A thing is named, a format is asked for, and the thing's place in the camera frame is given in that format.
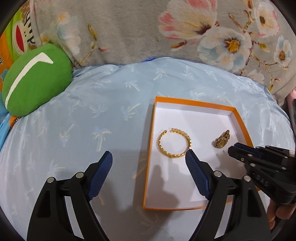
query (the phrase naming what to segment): jewelry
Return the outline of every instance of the jewelry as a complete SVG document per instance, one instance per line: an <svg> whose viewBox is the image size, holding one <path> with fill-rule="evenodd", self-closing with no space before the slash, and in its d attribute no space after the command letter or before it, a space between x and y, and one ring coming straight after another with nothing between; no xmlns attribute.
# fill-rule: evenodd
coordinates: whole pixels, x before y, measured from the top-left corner
<svg viewBox="0 0 296 241"><path fill-rule="evenodd" d="M165 149L163 149L162 145L161 145L161 142L160 142L160 139L167 133L168 131L167 130L164 130L158 137L157 139L157 144L158 144L158 148L160 150L160 152L162 154L164 154L165 156L169 157L169 158L178 158L178 157L181 157L181 156L184 156L186 154L186 152L191 148L191 139L189 137L189 135L187 133L185 133L184 131L181 131L179 129L175 129L175 128L172 128L170 130L171 133L177 133L177 134L180 134L182 136L184 136L187 140L187 148L186 150L181 153L181 154L172 154L172 153L169 153L167 152Z"/></svg>
<svg viewBox="0 0 296 241"><path fill-rule="evenodd" d="M229 134L229 130L227 130L221 136L219 136L219 138L215 140L215 147L216 148L224 147L227 144L229 138L230 138L230 134Z"/></svg>

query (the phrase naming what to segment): cartoon pillow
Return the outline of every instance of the cartoon pillow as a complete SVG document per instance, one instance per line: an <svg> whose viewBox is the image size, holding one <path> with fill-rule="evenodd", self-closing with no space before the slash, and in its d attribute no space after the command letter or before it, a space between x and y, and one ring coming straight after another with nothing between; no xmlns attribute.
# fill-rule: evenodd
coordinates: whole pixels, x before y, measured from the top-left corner
<svg viewBox="0 0 296 241"><path fill-rule="evenodd" d="M53 44L24 53L7 72L2 100L7 110L21 117L65 90L72 79L72 65Z"/></svg>

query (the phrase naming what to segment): flower center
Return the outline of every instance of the flower center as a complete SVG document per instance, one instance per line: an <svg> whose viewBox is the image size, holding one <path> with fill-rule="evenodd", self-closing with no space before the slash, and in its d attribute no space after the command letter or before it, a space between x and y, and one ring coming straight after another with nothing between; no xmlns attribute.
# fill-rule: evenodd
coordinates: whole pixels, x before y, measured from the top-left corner
<svg viewBox="0 0 296 241"><path fill-rule="evenodd" d="M226 44L226 46L225 46L226 49L230 53L236 53L239 50L239 47L240 47L240 41L237 40L236 38L226 39L225 44Z"/></svg>
<svg viewBox="0 0 296 241"><path fill-rule="evenodd" d="M279 59L282 60L282 61L284 61L286 59L286 55L285 55L285 52L284 51L281 51L279 53Z"/></svg>
<svg viewBox="0 0 296 241"><path fill-rule="evenodd" d="M266 23L265 18L263 16L260 16L259 18L260 18L260 23L261 24L265 24Z"/></svg>

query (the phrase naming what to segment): gold bracelet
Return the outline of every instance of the gold bracelet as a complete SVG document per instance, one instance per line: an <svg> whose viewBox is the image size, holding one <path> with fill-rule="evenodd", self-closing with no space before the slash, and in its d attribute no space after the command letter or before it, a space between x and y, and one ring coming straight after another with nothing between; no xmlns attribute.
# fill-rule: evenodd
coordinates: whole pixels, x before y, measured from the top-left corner
<svg viewBox="0 0 296 241"><path fill-rule="evenodd" d="M158 137L157 139L157 143L158 143L158 148L160 150L160 152L162 154L164 154L165 156L169 157L169 158L178 158L178 157L181 157L181 156L184 156L186 154L186 152L191 148L191 139L189 137L189 135L187 133L185 133L184 131L181 131L179 129L175 129L175 128L172 128L170 130L171 133L177 133L177 134L180 134L182 136L184 136L187 140L187 149L181 153L181 154L172 154L172 153L169 153L167 152L165 149L163 149L162 145L161 145L161 142L160 142L160 139L167 133L168 131L167 130L164 130Z"/></svg>

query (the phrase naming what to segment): light blue bed sheet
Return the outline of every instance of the light blue bed sheet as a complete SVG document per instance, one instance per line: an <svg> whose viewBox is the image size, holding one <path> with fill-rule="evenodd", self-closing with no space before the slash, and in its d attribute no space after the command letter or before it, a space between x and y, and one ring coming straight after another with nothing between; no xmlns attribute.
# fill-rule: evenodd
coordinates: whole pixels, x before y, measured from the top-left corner
<svg viewBox="0 0 296 241"><path fill-rule="evenodd" d="M235 106L255 146L295 149L285 112L264 86L246 77L172 58L85 67L73 76L63 93L15 124L0 153L0 206L23 238L46 178L71 178L109 150L113 166L91 202L109 239L189 240L203 210L141 207L155 96ZM80 235L69 199L67 206ZM217 236L230 208L227 204Z"/></svg>

